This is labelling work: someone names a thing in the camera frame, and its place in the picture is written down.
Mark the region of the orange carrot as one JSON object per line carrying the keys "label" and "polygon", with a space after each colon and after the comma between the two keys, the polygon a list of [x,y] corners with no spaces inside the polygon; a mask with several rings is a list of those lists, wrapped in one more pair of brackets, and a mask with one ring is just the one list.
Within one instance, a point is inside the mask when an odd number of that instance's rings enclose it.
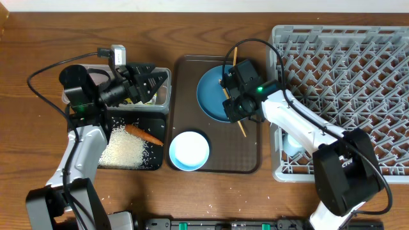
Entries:
{"label": "orange carrot", "polygon": [[156,144],[159,146],[162,146],[164,143],[162,141],[160,141],[159,139],[157,139],[156,137],[148,134],[147,132],[145,132],[144,130],[134,126],[134,125],[125,125],[125,131],[128,132],[131,135],[134,135],[138,138],[141,138],[145,141],[148,141],[152,144]]}

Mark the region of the yellow green snack wrapper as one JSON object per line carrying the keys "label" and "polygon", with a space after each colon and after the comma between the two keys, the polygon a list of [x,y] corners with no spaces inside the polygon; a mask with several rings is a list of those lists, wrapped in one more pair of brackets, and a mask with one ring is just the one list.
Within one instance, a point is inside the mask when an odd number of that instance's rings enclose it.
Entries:
{"label": "yellow green snack wrapper", "polygon": [[[155,93],[155,94],[153,95],[152,99],[151,99],[150,101],[146,102],[146,104],[147,104],[147,105],[154,105],[154,104],[156,104],[156,101],[157,101],[157,94]],[[131,101],[130,98],[127,98],[127,99],[125,99],[125,100],[122,102],[122,104],[123,104],[123,105],[131,104],[131,105],[132,105],[133,102]]]}

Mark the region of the dark blue plate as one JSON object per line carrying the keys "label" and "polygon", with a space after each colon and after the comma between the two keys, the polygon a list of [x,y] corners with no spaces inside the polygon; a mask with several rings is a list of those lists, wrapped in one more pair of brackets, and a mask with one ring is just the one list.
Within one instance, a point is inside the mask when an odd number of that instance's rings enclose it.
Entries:
{"label": "dark blue plate", "polygon": [[197,102],[202,111],[215,121],[229,123],[222,103],[226,100],[219,81],[222,79],[222,65],[209,69],[199,80],[196,90]]}

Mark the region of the light blue bowl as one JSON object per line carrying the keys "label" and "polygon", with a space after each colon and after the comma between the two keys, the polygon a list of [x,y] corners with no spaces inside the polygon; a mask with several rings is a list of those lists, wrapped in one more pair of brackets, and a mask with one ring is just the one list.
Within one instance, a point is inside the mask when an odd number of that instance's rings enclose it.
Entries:
{"label": "light blue bowl", "polygon": [[179,170],[196,171],[205,165],[209,156],[210,145],[198,132],[182,132],[170,143],[169,158]]}

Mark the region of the light blue cup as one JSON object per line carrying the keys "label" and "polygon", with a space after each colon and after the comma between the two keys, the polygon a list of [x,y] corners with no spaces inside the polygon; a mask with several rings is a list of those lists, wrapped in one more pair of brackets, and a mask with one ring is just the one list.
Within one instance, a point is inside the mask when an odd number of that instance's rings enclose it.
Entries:
{"label": "light blue cup", "polygon": [[294,157],[297,154],[305,152],[305,148],[302,147],[290,134],[285,134],[282,141],[282,149],[290,157]]}

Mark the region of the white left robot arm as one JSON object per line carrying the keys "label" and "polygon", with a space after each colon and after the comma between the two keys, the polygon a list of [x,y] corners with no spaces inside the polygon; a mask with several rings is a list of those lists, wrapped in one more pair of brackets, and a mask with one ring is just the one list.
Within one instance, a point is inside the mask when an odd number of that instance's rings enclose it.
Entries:
{"label": "white left robot arm", "polygon": [[106,214],[93,181],[99,158],[109,142],[108,108],[126,98],[148,102],[171,72],[153,63],[70,65],[59,81],[69,99],[60,114],[68,125],[69,142],[60,165],[46,186],[32,190],[26,208],[33,229],[55,229],[55,217],[73,211],[80,229],[133,229],[130,212]]}

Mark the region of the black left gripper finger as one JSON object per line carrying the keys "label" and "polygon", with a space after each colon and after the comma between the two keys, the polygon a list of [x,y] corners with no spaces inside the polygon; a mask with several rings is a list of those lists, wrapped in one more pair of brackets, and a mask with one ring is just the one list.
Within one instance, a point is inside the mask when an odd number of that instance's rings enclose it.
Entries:
{"label": "black left gripper finger", "polygon": [[154,63],[127,63],[126,68],[132,75],[148,74],[155,69]]}
{"label": "black left gripper finger", "polygon": [[166,72],[142,73],[136,77],[137,92],[142,103],[149,102],[167,80]]}

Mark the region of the wooden chopstick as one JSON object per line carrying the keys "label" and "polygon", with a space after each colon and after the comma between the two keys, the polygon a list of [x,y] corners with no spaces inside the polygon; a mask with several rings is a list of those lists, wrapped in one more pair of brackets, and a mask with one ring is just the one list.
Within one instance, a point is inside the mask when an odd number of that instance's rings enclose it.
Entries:
{"label": "wooden chopstick", "polygon": [[233,66],[236,65],[237,62],[237,54],[238,54],[238,47],[234,48],[234,54],[233,54]]}
{"label": "wooden chopstick", "polygon": [[[226,89],[222,87],[222,90],[223,90],[223,92],[224,92],[224,95],[225,95],[226,99],[230,99],[230,96],[228,95],[228,92],[226,91]],[[242,133],[243,133],[243,136],[244,136],[244,137],[247,137],[247,134],[245,133],[245,130],[244,130],[244,128],[243,128],[243,125],[242,125],[241,121],[237,121],[237,124],[239,125],[240,130],[241,130]]]}

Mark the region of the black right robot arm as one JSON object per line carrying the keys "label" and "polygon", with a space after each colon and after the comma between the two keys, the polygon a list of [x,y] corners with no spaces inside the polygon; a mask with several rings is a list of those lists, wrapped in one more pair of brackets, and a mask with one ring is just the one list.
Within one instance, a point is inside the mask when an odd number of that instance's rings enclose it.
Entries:
{"label": "black right robot arm", "polygon": [[209,117],[236,123],[257,114],[312,155],[320,198],[309,219],[314,229],[343,228],[365,202],[390,189],[363,130],[348,132],[327,123],[294,99],[284,81],[265,82],[249,60],[229,70],[221,65],[207,71],[199,80],[196,97]]}

